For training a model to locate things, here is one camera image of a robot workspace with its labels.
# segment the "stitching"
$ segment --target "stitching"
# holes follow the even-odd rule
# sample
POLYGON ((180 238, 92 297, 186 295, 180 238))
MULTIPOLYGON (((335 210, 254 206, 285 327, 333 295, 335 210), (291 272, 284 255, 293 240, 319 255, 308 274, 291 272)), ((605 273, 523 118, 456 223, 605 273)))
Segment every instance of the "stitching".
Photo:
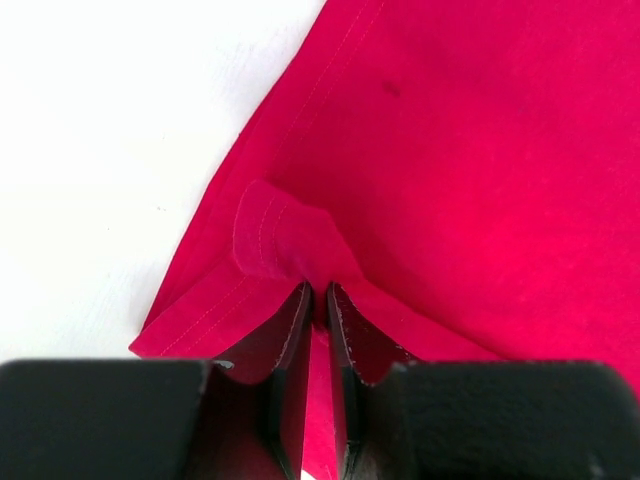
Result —
MULTIPOLYGON (((217 267, 218 267, 218 265, 220 265, 220 264, 222 263, 222 260, 224 260, 224 259, 225 259, 225 257, 227 256, 227 254, 229 253, 229 251, 230 251, 230 250, 231 250, 231 248, 229 248, 229 247, 225 247, 225 249, 224 249, 223 253, 221 253, 219 257, 217 257, 215 260, 213 260, 213 262, 212 262, 212 263, 213 263, 213 265, 211 266, 211 268, 210 268, 209 270, 214 270, 215 268, 217 268, 217 267)), ((186 261, 186 262, 185 262, 185 264, 183 265, 183 267, 182 267, 182 270, 183 270, 183 271, 184 271, 184 269, 186 268, 186 265, 187 265, 188 263, 189 263, 189 259, 187 259, 187 261, 186 261)), ((173 290, 175 290, 175 287, 174 287, 171 291, 169 291, 169 292, 168 292, 167 296, 172 295, 172 294, 173 294, 173 290)), ((156 316, 155 316, 155 318, 154 318, 153 320, 151 320, 151 321, 149 322, 149 325, 147 325, 147 326, 144 328, 144 330, 148 329, 151 325, 153 325, 154 323, 156 323, 156 320, 157 320, 158 318, 160 318, 164 312, 166 312, 167 310, 170 310, 170 309, 173 307, 173 305, 174 305, 175 303, 176 303, 176 300, 172 301, 172 302, 169 304, 169 306, 168 306, 168 307, 166 307, 165 309, 163 309, 163 310, 162 310, 158 315, 156 315, 156 316)))
POLYGON ((273 254, 276 261, 276 270, 280 270, 280 261, 278 259, 278 256, 279 256, 278 247, 276 246, 276 229, 280 224, 280 220, 282 219, 282 214, 284 213, 284 211, 287 209, 288 206, 289 204, 285 203, 284 207, 282 207, 282 210, 280 210, 280 213, 278 214, 278 218, 276 218, 276 222, 273 224, 273 231, 271 232, 271 246, 273 248, 273 254))
POLYGON ((307 97, 307 100, 304 102, 304 104, 302 105, 302 107, 298 111, 298 114, 295 116, 295 118, 291 122, 291 125, 289 125, 289 129, 287 130, 287 133, 285 133, 282 141, 280 142, 280 145, 278 145, 278 149, 276 150, 276 153, 273 155, 272 161, 275 160, 276 158, 278 158, 278 155, 280 154, 280 151, 282 150, 282 147, 284 147, 284 144, 287 141, 287 139, 289 138, 289 135, 291 134, 291 132, 293 130, 293 127, 295 127, 296 123, 298 122, 298 119, 300 118, 300 115, 302 115, 302 112, 304 112, 304 109, 307 108, 307 105, 311 101, 311 98, 313 97, 313 94, 318 89, 318 86, 320 85, 320 82, 322 81, 322 79, 324 78, 325 74, 327 73, 327 70, 329 70, 331 65, 333 65, 333 62, 335 61, 336 57, 338 56, 338 54, 342 50, 342 47, 344 46, 345 42, 347 41, 347 37, 349 37, 349 34, 351 33, 351 30, 353 30, 353 27, 358 22, 358 19, 362 15, 362 12, 364 12, 365 8, 367 8, 369 3, 371 3, 371 0, 367 0, 367 2, 360 9, 360 11, 358 12, 358 15, 356 15, 356 18, 353 20, 353 22, 351 23, 351 26, 347 30, 347 33, 345 33, 344 37, 342 37, 342 41, 340 42, 340 45, 338 45, 338 48, 336 49, 335 53, 333 54, 333 57, 331 57, 331 60, 329 60, 329 63, 327 63, 327 66, 324 68, 322 73, 318 76, 318 80, 316 81, 316 84, 311 89, 311 93, 309 93, 309 96, 307 97))
POLYGON ((209 310, 207 310, 206 312, 204 312, 200 318, 198 318, 198 320, 196 320, 189 328, 187 328, 184 333, 182 335, 180 335, 178 338, 176 338, 171 345, 169 345, 167 348, 165 348, 162 352, 160 352, 160 356, 164 355, 165 353, 167 353, 167 351, 173 347, 176 343, 178 343, 180 340, 182 340, 184 338, 184 336, 189 333, 196 325, 198 325, 198 323, 200 323, 200 321, 206 317, 207 315, 209 315, 214 308, 216 308, 218 305, 220 305, 223 301, 225 301, 227 298, 229 298, 229 296, 231 296, 231 294, 233 292, 235 292, 238 288, 240 288, 240 286, 247 280, 248 277, 244 277, 242 280, 240 280, 237 285, 235 287, 233 287, 229 292, 227 292, 227 294, 222 297, 220 300, 218 300, 215 305, 213 305, 209 310))
POLYGON ((291 332, 293 332, 293 327, 296 326, 296 320, 298 319, 298 315, 300 314, 300 309, 302 308, 302 299, 304 298, 304 287, 302 288, 300 301, 298 302, 298 308, 296 309, 296 313, 293 316, 293 321, 291 322, 291 327, 289 327, 289 333, 287 334, 287 339, 284 341, 284 345, 282 346, 282 351, 280 352, 280 356, 278 360, 276 360, 273 368, 276 368, 280 362, 282 361, 282 357, 284 357, 285 352, 287 351, 287 347, 289 346, 289 342, 291 341, 291 332))
MULTIPOLYGON (((351 64, 351 62, 353 61, 353 59, 355 58, 356 54, 358 53, 358 51, 360 50, 360 47, 362 46, 362 42, 364 41, 365 37, 368 35, 369 31, 371 30, 371 27, 373 26, 373 24, 375 23, 375 21, 378 19, 378 17, 380 16, 380 12, 382 11, 382 7, 384 7, 384 2, 382 2, 380 4, 380 8, 378 8, 378 11, 376 12, 376 14, 374 15, 373 19, 371 20, 371 22, 369 23, 369 25, 367 25, 366 30, 364 31, 364 33, 362 34, 362 36, 360 37, 360 39, 358 40, 358 43, 356 44, 356 47, 353 50, 353 53, 351 54, 351 57, 349 57, 349 60, 347 61, 347 63, 344 65, 344 67, 342 68, 342 70, 340 71, 340 73, 338 74, 338 76, 336 77, 336 80, 333 82, 333 85, 331 85, 331 88, 329 88, 329 90, 327 91, 327 94, 324 96, 324 98, 322 99, 322 102, 320 102, 320 105, 318 106, 315 115, 313 116, 313 118, 311 119, 311 122, 309 122, 309 126, 307 127, 307 129, 305 130, 305 132, 302 134, 302 136, 298 139, 298 142, 296 143, 296 146, 300 145, 300 143, 302 143, 302 141, 307 137, 307 135, 309 134, 309 132, 311 131, 311 127, 313 126, 313 124, 315 123, 316 119, 318 118, 318 115, 320 114, 320 110, 322 109, 322 107, 324 107, 325 103, 327 102, 327 99, 329 98, 329 95, 331 95, 331 93, 333 92, 333 90, 335 89, 335 87, 338 85, 338 82, 340 81, 340 79, 342 78, 342 76, 344 75, 344 72, 347 70, 347 68, 349 67, 349 65, 351 64)), ((279 174, 276 175, 276 179, 281 178, 283 175, 285 175, 288 171, 289 171, 289 166, 291 165, 291 160, 293 158, 294 154, 292 153, 291 155, 289 155, 289 157, 287 157, 287 159, 284 162, 284 166, 283 169, 281 170, 281 172, 279 174)))
MULTIPOLYGON (((235 163, 237 163, 237 160, 239 160, 239 159, 240 159, 240 157, 242 156, 242 152, 243 152, 243 151, 244 151, 244 149, 245 149, 245 145, 246 145, 246 143, 245 143, 245 144, 243 144, 243 145, 242 145, 242 147, 240 147, 240 148, 239 148, 238 156, 237 156, 237 158, 236 158, 236 162, 235 162, 235 163)), ((216 198, 220 198, 220 194, 225 190, 225 187, 228 187, 227 180, 229 179, 229 173, 227 174, 226 178, 223 180, 222 185, 220 185, 220 186, 218 187, 218 193, 217 193, 217 195, 216 195, 216 198)), ((205 189, 204 195, 206 195, 206 194, 207 194, 207 192, 208 192, 208 190, 209 190, 209 187, 210 187, 210 186, 211 186, 211 182, 209 182, 209 184, 207 185, 207 188, 205 189)), ((201 207, 201 204, 202 204, 202 200, 200 201, 200 204, 199 204, 199 205, 198 205, 198 207, 196 208, 196 212, 195 212, 195 213, 197 213, 197 212, 198 212, 198 209, 201 207)), ((210 206, 209 206, 208 213, 206 213, 206 219, 205 219, 204 223, 200 226, 200 228, 199 228, 199 230, 198 230, 198 231, 199 231, 199 233, 198 233, 198 235, 196 235, 195 245, 194 245, 194 247, 191 249, 191 253, 189 254, 189 257, 188 257, 188 258, 187 258, 187 260, 182 264, 182 266, 180 266, 179 268, 178 268, 178 266, 176 266, 176 267, 178 268, 178 273, 176 274, 176 278, 177 278, 178 280, 180 280, 180 279, 182 278, 182 275, 184 274, 184 269, 185 269, 185 268, 186 268, 186 266, 189 264, 189 261, 191 260, 191 258, 192 258, 192 256, 193 256, 193 251, 194 251, 195 249, 197 249, 197 248, 198 248, 198 246, 200 245, 200 243, 202 242, 202 236, 203 236, 203 235, 202 235, 202 232, 203 232, 204 230, 206 230, 206 227, 209 225, 209 222, 211 221, 211 217, 213 216, 213 214, 214 214, 214 212, 215 212, 215 211, 216 211, 216 209, 215 209, 215 208, 213 208, 213 205, 210 205, 210 206)), ((179 281, 175 282, 174 287, 173 287, 173 288, 171 288, 171 290, 168 290, 168 293, 169 293, 169 292, 173 292, 173 291, 175 290, 175 285, 179 285, 179 284, 180 284, 180 282, 179 282, 179 281)))
POLYGON ((262 220, 260 221, 260 228, 258 228, 258 253, 260 254, 260 264, 264 267, 264 256, 262 255, 262 227, 264 227, 264 220, 267 218, 267 213, 269 213, 269 209, 273 202, 275 201, 275 195, 271 198, 269 205, 264 209, 264 215, 262 215, 262 220))
POLYGON ((213 325, 211 325, 211 326, 206 330, 206 332, 204 332, 204 333, 200 336, 200 338, 198 338, 195 342, 193 342, 193 344, 192 344, 189 348, 187 348, 187 349, 184 351, 184 353, 187 353, 187 352, 188 352, 188 351, 190 351, 193 347, 195 347, 198 343, 200 343, 200 341, 201 341, 204 337, 206 337, 206 336, 209 334, 209 332, 211 332, 211 330, 213 330, 213 328, 214 328, 216 325, 218 325, 222 320, 224 320, 224 319, 225 319, 225 318, 227 318, 229 315, 231 315, 231 313, 232 313, 236 308, 238 308, 240 305, 242 305, 242 304, 245 302, 245 300, 247 300, 251 295, 253 295, 253 293, 254 293, 254 292, 256 291, 256 289, 258 288, 258 285, 260 285, 260 282, 261 282, 261 281, 262 281, 262 278, 258 279, 258 281, 257 281, 257 282, 256 282, 256 284, 253 286, 253 288, 252 288, 251 290, 249 290, 249 292, 248 292, 244 297, 242 297, 242 299, 241 299, 238 303, 236 303, 233 307, 231 307, 231 309, 229 309, 229 311, 227 311, 227 313, 225 313, 225 314, 224 314, 222 317, 220 317, 216 322, 214 322, 214 323, 213 323, 213 325))

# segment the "folded fabric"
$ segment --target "folded fabric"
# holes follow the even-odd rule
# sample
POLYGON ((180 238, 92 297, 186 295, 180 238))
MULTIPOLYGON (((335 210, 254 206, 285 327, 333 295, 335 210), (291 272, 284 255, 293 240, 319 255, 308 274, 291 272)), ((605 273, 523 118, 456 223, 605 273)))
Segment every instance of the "folded fabric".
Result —
MULTIPOLYGON (((301 279, 426 360, 594 359, 640 392, 640 5, 329 0, 140 336, 212 357, 301 279)), ((322 308, 304 468, 335 478, 322 308)))

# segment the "white surface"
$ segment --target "white surface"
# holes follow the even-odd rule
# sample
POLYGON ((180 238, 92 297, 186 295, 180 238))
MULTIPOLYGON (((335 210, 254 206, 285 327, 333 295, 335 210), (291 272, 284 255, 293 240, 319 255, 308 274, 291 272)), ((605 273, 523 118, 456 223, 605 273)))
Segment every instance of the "white surface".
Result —
POLYGON ((0 362, 126 357, 322 0, 0 2, 0 362))

